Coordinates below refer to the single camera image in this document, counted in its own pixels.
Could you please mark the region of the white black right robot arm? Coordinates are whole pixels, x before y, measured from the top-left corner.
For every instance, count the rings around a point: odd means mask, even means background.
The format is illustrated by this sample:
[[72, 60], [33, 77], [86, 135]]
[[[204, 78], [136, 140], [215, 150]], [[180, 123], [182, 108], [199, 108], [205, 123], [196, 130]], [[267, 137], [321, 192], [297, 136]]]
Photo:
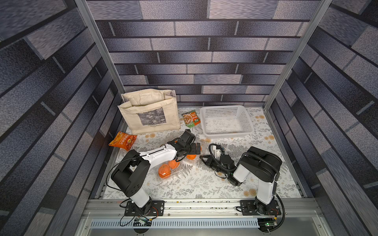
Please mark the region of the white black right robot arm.
[[221, 173], [220, 178], [236, 187], [240, 187], [247, 177], [253, 175], [258, 179], [258, 189], [253, 200], [242, 200], [236, 207], [238, 212], [246, 215], [277, 217], [281, 215], [276, 196], [277, 182], [280, 177], [281, 159], [270, 152], [250, 147], [241, 155], [237, 163], [225, 153], [224, 148], [210, 144], [208, 155], [201, 155], [201, 161], [214, 172]]

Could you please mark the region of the orange fruit one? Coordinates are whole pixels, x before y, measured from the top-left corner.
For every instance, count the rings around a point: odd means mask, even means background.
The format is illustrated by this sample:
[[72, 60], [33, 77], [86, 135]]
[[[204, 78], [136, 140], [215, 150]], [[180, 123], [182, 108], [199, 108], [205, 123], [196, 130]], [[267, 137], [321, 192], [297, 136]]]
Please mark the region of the orange fruit one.
[[176, 160], [171, 160], [171, 161], [168, 162], [168, 166], [172, 170], [178, 168], [179, 165], [180, 165], [180, 162], [177, 162]]

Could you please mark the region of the orange fruit two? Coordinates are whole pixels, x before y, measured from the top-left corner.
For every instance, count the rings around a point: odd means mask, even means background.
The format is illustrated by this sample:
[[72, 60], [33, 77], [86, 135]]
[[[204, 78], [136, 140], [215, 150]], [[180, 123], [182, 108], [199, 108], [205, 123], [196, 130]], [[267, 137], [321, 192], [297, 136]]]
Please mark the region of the orange fruit two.
[[167, 179], [171, 176], [171, 169], [168, 164], [162, 164], [158, 169], [158, 175], [161, 179]]

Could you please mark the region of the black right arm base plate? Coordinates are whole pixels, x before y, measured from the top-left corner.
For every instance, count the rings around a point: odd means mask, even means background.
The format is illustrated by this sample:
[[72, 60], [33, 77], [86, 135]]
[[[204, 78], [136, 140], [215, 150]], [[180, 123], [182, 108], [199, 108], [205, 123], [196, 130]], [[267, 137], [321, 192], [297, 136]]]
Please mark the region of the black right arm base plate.
[[261, 201], [247, 199], [240, 200], [240, 210], [244, 216], [278, 216], [282, 215], [281, 208], [277, 200], [273, 199], [271, 203], [264, 204]]

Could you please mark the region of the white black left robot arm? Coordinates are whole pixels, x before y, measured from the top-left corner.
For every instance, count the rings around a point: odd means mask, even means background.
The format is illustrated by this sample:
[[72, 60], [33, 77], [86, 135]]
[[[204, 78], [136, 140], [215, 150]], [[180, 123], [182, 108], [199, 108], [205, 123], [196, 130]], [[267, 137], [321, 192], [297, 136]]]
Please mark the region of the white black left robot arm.
[[149, 209], [152, 204], [151, 197], [143, 189], [143, 183], [148, 172], [161, 166], [169, 166], [169, 162], [180, 164], [188, 155], [199, 155], [201, 145], [190, 130], [161, 145], [159, 148], [138, 152], [131, 149], [121, 162], [116, 164], [108, 174], [116, 187], [123, 192], [139, 209]]

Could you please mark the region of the orange fruit four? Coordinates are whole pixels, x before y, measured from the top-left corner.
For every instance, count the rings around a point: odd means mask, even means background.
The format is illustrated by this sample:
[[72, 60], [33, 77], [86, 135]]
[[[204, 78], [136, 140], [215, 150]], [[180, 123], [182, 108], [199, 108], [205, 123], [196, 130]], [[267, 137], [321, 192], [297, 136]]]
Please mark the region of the orange fruit four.
[[189, 159], [189, 160], [195, 160], [196, 157], [197, 157], [197, 155], [195, 155], [195, 154], [189, 154], [189, 155], [186, 156], [186, 158]]

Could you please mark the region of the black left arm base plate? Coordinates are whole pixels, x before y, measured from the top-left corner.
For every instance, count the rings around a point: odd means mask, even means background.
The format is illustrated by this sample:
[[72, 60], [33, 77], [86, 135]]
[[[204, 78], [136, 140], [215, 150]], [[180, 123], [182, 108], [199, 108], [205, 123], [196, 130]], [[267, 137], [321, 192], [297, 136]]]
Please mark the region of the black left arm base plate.
[[150, 200], [144, 207], [138, 207], [134, 202], [128, 201], [125, 206], [124, 216], [163, 216], [164, 205], [165, 201], [163, 200]]

